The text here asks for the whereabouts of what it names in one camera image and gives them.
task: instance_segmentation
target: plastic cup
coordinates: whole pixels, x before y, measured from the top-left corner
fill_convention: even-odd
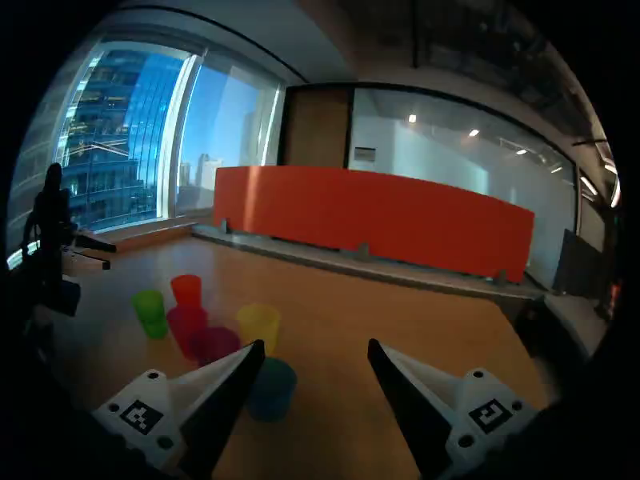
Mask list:
[[[206,328],[206,312],[199,306],[178,305],[169,310],[166,320],[182,354],[189,360],[196,360],[190,340],[194,334]]]
[[[272,355],[278,340],[280,312],[268,305],[246,305],[236,314],[236,321],[245,345],[264,340],[265,354]]]
[[[286,362],[265,358],[256,377],[246,409],[254,420],[276,422],[289,411],[298,376]]]
[[[157,290],[144,290],[134,295],[131,301],[146,336],[154,339],[164,338],[169,328],[166,324],[162,294]]]
[[[171,280],[178,305],[202,306],[202,280],[197,275],[180,275]]]
[[[240,350],[240,338],[223,326],[210,326],[191,335],[189,349],[200,366]]]

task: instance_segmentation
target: green cup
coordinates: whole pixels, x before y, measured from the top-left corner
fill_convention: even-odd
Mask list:
[[[162,294],[156,290],[144,290],[134,295],[131,301],[146,336],[154,339],[164,338],[169,327],[166,323]]]

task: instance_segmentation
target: orange partition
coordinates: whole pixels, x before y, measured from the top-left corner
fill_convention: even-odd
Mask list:
[[[312,166],[219,168],[214,224],[520,282],[534,214],[467,190],[396,175]]]

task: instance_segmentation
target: pink cup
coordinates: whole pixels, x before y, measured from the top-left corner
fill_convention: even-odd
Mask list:
[[[189,360],[196,360],[190,340],[194,334],[206,329],[206,312],[198,306],[178,305],[169,310],[166,319],[182,354]]]
[[[211,326],[194,333],[189,348],[200,366],[240,350],[240,338],[235,332],[222,326]]]

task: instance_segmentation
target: glass wall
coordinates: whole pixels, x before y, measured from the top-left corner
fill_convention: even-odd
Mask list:
[[[210,209],[221,166],[275,164],[282,109],[277,79],[219,54],[200,67],[186,114],[178,164],[176,214]]]
[[[575,172],[538,136],[451,100],[356,89],[349,168],[444,183],[531,210],[526,271],[553,285],[564,230],[575,228]]]
[[[285,86],[211,47],[204,56],[142,42],[78,49],[23,141],[6,255],[52,162],[62,165],[74,222],[93,231],[210,209],[219,166],[276,163]]]
[[[72,218],[91,230],[158,216],[160,144],[184,60],[142,47],[92,58],[58,139]]]

